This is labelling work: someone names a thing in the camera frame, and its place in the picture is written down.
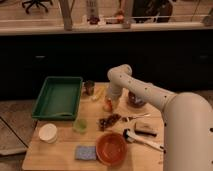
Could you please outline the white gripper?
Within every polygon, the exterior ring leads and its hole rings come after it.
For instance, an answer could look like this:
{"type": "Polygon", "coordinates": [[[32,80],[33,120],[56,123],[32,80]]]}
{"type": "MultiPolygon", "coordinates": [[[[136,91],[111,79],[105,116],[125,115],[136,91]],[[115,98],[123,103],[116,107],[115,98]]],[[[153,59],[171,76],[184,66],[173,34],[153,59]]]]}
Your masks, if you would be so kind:
{"type": "Polygon", "coordinates": [[[112,111],[116,110],[118,105],[119,105],[119,98],[122,95],[122,90],[121,89],[113,89],[109,87],[107,89],[106,96],[110,98],[112,101],[112,111]]]}

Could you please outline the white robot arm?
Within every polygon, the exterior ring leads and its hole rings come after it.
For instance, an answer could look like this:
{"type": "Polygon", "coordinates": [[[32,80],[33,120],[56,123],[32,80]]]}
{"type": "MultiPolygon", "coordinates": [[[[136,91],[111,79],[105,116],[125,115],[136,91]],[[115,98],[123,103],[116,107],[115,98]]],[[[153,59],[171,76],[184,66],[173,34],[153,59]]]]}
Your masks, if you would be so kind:
{"type": "Polygon", "coordinates": [[[135,79],[127,64],[109,69],[107,76],[111,100],[118,100],[126,88],[161,112],[163,171],[213,171],[213,107],[205,98],[135,79]]]}

